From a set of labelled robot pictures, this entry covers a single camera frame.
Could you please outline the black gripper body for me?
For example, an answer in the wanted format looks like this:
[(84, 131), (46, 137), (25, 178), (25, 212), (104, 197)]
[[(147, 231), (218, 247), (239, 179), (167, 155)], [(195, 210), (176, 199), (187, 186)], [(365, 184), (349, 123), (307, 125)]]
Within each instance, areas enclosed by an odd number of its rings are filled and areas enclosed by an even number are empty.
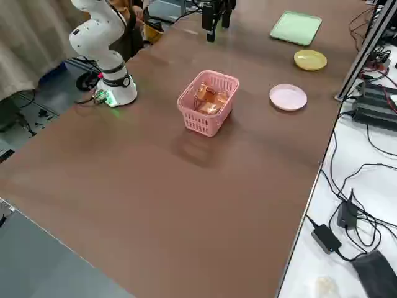
[(235, 0), (206, 0), (203, 1), (215, 8), (215, 10), (234, 10), (236, 7)]

